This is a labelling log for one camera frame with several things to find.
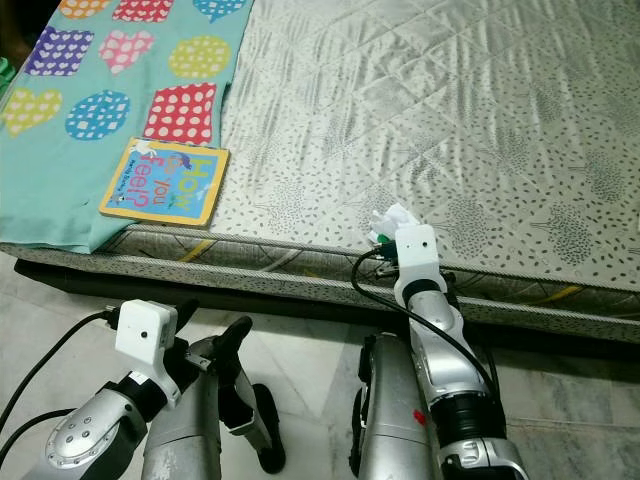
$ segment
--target children's book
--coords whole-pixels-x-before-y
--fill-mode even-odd
[[[132,137],[105,193],[104,215],[205,226],[229,152]]]

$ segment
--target black cable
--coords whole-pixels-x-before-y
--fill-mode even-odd
[[[11,436],[3,445],[2,449],[0,449],[0,469],[2,468],[2,464],[4,463],[5,458],[7,458],[9,450],[24,432],[29,430],[34,425],[37,425],[38,423],[42,423],[45,420],[50,420],[52,418],[64,417],[65,415],[69,415],[74,410],[74,408],[68,408],[66,410],[54,410],[53,412],[43,413],[42,415],[38,415],[37,417],[32,418],[28,422],[21,425],[15,432],[11,434]]]
[[[2,411],[2,415],[0,415],[0,433],[2,432],[2,429],[4,428],[4,426],[7,424],[9,415],[11,414],[13,407],[16,406],[16,403],[18,402],[20,395],[22,395],[22,392],[24,392],[24,390],[29,385],[29,382],[33,379],[33,377],[35,377],[35,375],[40,371],[40,369],[51,359],[51,357],[53,357],[56,354],[58,350],[60,350],[60,348],[67,342],[67,340],[69,340],[78,330],[80,330],[89,322],[92,322],[93,320],[96,320],[98,318],[104,318],[105,316],[108,316],[108,315],[109,315],[109,312],[100,312],[100,313],[94,313],[92,315],[89,315],[86,318],[83,318],[78,323],[76,323],[73,327],[71,327],[67,331],[67,333],[65,333],[62,336],[62,338],[58,340],[58,342],[51,348],[51,350],[49,350],[44,355],[44,357],[42,357],[40,361],[36,363],[36,365],[24,377],[22,382],[20,382],[20,385],[18,385],[18,388],[16,388],[16,391],[13,392],[13,395],[11,395],[11,398],[7,402],[6,407],[4,407],[4,410]]]
[[[473,365],[476,368],[476,370],[478,371],[478,373],[482,377],[482,380],[484,380],[484,383],[487,386],[487,389],[491,393],[491,396],[495,399],[495,401],[498,404],[500,404],[500,394],[499,394],[498,390],[496,389],[496,385],[494,384],[493,380],[491,379],[491,377],[489,376],[489,374],[487,373],[485,368],[478,361],[478,359],[476,357],[474,357],[471,354],[471,352],[469,352],[465,347],[460,345],[460,343],[455,338],[451,337],[446,332],[440,330],[438,327],[432,325],[427,320],[422,318],[420,315],[412,312],[411,310],[408,310],[408,309],[398,305],[397,303],[391,302],[391,301],[387,300],[386,298],[381,297],[380,295],[377,295],[375,293],[369,292],[369,291],[365,290],[364,288],[362,288],[360,285],[358,285],[358,280],[357,280],[356,277],[357,277],[360,265],[367,258],[371,258],[374,255],[378,255],[379,252],[380,252],[380,249],[376,248],[376,249],[373,249],[373,250],[371,250],[371,251],[369,251],[369,252],[367,252],[367,253],[365,253],[363,255],[360,255],[358,257],[356,262],[353,264],[353,268],[351,269],[351,285],[353,285],[353,288],[358,293],[364,295],[365,297],[368,297],[371,300],[374,300],[374,301],[376,301],[376,302],[378,302],[378,303],[380,303],[382,305],[385,305],[386,307],[389,307],[389,308],[391,308],[393,310],[396,310],[397,312],[400,312],[400,313],[403,313],[403,314],[407,315],[408,317],[410,317],[413,320],[415,320],[416,322],[418,322],[420,325],[423,325],[424,327],[428,328],[430,331],[432,331],[433,333],[435,333],[436,335],[441,337],[443,340],[445,340],[449,345],[451,345],[453,348],[455,348],[460,353],[460,355],[462,355],[464,358],[466,358],[469,361],[469,363],[471,363],[471,365]]]
[[[494,385],[496,386],[496,390],[498,391],[498,395],[500,395],[500,379],[498,378],[498,369],[496,368],[496,360],[493,357],[493,352],[491,348],[487,345],[487,342],[484,339],[484,336],[480,332],[480,329],[473,326],[473,334],[476,336],[477,343],[480,345],[482,349],[482,353],[484,357],[487,359],[487,364],[489,365],[489,372],[491,373],[491,380],[493,380]]]

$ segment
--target purple heart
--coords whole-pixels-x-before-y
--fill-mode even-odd
[[[30,75],[73,75],[80,67],[80,62],[89,49],[93,37],[93,33],[86,30],[56,30],[51,26],[45,27],[34,47],[35,55],[31,55],[27,62],[27,73]],[[48,60],[47,69],[42,70],[38,68],[35,59],[45,57]],[[75,60],[75,63],[70,63],[70,59]]]

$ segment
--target black joint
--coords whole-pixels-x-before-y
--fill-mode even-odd
[[[433,280],[428,280],[426,278],[421,278],[420,280],[414,280],[409,285],[404,287],[402,290],[402,299],[404,300],[404,304],[408,305],[409,300],[416,293],[420,292],[430,292],[430,291],[440,291],[440,286],[434,282]]]
[[[183,393],[197,380],[200,374],[200,370],[196,366],[184,359],[188,349],[189,342],[175,337],[173,339],[173,347],[164,352],[164,358],[162,359],[167,373]]]
[[[102,389],[113,390],[127,397],[136,406],[145,422],[153,420],[167,403],[164,392],[151,379],[139,384],[127,375],[120,383],[108,382]],[[127,404],[125,410],[131,411],[131,405]]]
[[[507,438],[499,403],[478,393],[443,398],[431,408],[441,447],[473,438]]]

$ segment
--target white tissue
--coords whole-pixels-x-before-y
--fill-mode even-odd
[[[399,228],[414,227],[420,222],[413,214],[399,203],[394,203],[384,214],[374,210],[371,220],[369,240],[378,243],[378,235],[382,234],[391,240],[396,238],[396,230]]]

